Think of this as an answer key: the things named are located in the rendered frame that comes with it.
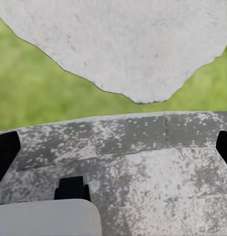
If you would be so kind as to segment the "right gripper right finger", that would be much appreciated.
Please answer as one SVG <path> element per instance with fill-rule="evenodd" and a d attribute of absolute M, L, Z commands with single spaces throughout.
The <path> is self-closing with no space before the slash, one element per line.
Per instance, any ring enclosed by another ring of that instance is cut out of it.
<path fill-rule="evenodd" d="M 224 159 L 224 161 L 227 164 L 227 132 L 226 131 L 220 131 L 217 142 L 216 142 L 216 149 Z"/>

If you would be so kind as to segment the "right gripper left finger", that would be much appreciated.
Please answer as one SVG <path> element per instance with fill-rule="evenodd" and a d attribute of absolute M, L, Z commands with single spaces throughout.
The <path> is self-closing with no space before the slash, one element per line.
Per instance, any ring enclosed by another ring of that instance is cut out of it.
<path fill-rule="evenodd" d="M 0 135 L 0 182 L 21 149 L 17 131 Z"/>

